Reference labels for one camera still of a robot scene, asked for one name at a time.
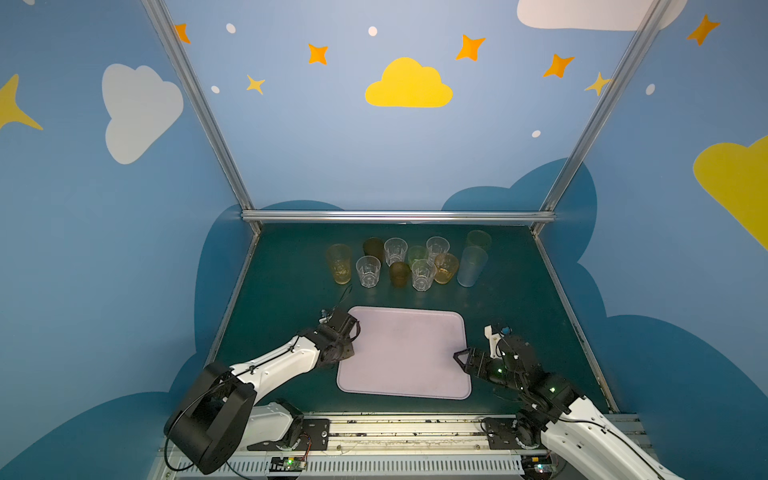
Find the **clear glass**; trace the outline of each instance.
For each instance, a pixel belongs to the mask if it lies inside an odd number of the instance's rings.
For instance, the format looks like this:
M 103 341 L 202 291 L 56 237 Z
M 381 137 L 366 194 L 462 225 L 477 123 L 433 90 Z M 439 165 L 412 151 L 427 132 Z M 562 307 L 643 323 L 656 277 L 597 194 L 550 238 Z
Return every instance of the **clear glass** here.
M 435 268 L 437 268 L 435 282 L 445 285 L 458 271 L 458 258 L 450 253 L 440 253 L 435 257 Z
M 362 244 L 362 252 L 365 255 L 371 255 L 384 263 L 384 240 L 378 237 L 371 237 Z
M 432 237 L 427 240 L 427 251 L 429 251 L 429 259 L 435 261 L 440 253 L 447 253 L 451 249 L 451 244 L 443 237 Z
M 394 262 L 389 266 L 389 281 L 392 282 L 392 286 L 398 288 L 405 286 L 408 283 L 408 275 L 411 274 L 411 269 L 405 262 Z
M 414 260 L 411 265 L 411 281 L 413 288 L 419 292 L 425 292 L 432 286 L 437 268 L 434 262 L 427 259 Z
M 473 230 L 467 234 L 465 247 L 480 247 L 488 252 L 491 249 L 491 236 L 482 230 Z
M 345 285 L 352 279 L 352 249 L 343 243 L 331 245 L 326 250 L 326 261 L 333 274 L 333 280 Z
M 405 262 L 407 251 L 408 244 L 402 238 L 390 238 L 384 242 L 384 258 L 388 266 L 394 262 Z
M 427 247 L 416 245 L 415 247 L 410 247 L 408 249 L 408 255 L 406 257 L 408 258 L 408 266 L 413 267 L 414 260 L 428 259 L 429 252 L 427 251 Z
M 461 286 L 475 285 L 488 262 L 488 253 L 480 247 L 466 247 L 462 253 L 462 262 L 458 268 L 456 281 Z
M 360 276 L 360 284 L 365 288 L 376 286 L 379 282 L 379 274 L 382 271 L 382 263 L 373 255 L 360 257 L 355 264 L 357 274 Z

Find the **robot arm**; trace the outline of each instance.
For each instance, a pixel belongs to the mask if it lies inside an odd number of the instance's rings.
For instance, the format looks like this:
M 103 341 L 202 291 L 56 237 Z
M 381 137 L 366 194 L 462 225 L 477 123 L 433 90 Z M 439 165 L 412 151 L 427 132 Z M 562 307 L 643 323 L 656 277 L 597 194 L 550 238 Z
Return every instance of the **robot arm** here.
M 589 480 L 682 480 L 611 424 L 569 381 L 545 372 L 520 336 L 490 326 L 485 336 L 490 353 L 471 348 L 454 359 L 468 374 L 515 390 L 525 403 L 512 432 L 486 419 L 489 434 L 511 434 L 523 449 L 543 445 Z
M 215 472 L 240 446 L 291 436 L 289 428 L 300 424 L 300 412 L 279 403 L 253 405 L 294 376 L 354 355 L 352 341 L 357 334 L 353 338 L 349 334 L 355 326 L 359 334 L 357 319 L 335 309 L 316 328 L 299 332 L 266 355 L 231 367 L 211 363 L 166 422 L 165 435 L 205 475 Z M 243 437 L 254 423 L 259 428 Z M 291 444 L 296 440 L 286 438 Z

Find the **light blue cup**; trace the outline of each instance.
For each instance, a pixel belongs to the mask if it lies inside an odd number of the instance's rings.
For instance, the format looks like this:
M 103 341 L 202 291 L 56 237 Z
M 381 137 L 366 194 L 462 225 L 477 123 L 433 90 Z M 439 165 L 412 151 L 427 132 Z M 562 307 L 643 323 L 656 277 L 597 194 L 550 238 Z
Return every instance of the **light blue cup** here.
M 456 274 L 458 284 L 468 288 L 475 285 L 487 262 L 488 254 L 485 250 L 480 247 L 466 247 Z

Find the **white cloud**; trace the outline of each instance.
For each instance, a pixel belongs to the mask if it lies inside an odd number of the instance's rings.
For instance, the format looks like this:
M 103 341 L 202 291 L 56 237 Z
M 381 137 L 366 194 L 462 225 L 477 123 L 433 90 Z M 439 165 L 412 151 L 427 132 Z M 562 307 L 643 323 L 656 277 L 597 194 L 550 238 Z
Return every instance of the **white cloud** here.
M 179 118 L 181 90 L 142 65 L 136 70 L 113 64 L 101 79 L 107 125 L 107 149 L 120 164 L 135 162 Z
M 520 0 L 518 18 L 533 28 L 637 30 L 653 0 Z M 672 0 L 661 27 L 674 21 L 687 0 Z

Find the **brown cup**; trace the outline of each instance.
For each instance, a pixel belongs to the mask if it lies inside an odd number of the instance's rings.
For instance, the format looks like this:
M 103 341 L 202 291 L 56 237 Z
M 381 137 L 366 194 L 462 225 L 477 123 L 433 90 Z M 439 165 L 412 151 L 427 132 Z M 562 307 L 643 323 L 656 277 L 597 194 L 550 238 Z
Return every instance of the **brown cup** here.
M 362 243 L 362 251 L 365 255 L 376 257 L 384 264 L 384 240 L 376 237 L 369 238 Z
M 394 262 L 389 266 L 389 281 L 392 286 L 398 288 L 408 285 L 408 277 L 411 276 L 411 269 L 405 262 Z

